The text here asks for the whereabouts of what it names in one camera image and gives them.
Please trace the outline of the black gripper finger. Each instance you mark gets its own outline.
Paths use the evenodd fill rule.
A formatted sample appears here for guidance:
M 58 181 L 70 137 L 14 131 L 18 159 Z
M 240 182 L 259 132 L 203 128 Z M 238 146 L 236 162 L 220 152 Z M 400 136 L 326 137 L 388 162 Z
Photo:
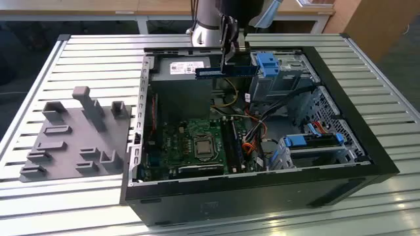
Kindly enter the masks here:
M 236 54 L 246 51 L 244 29 L 240 28 L 239 21 L 230 17 L 231 36 L 230 36 L 230 61 L 234 60 Z
M 235 21 L 232 17 L 222 15 L 222 62 L 220 70 L 224 73 L 224 66 L 227 61 L 227 55 L 231 52 L 232 36 L 235 35 Z

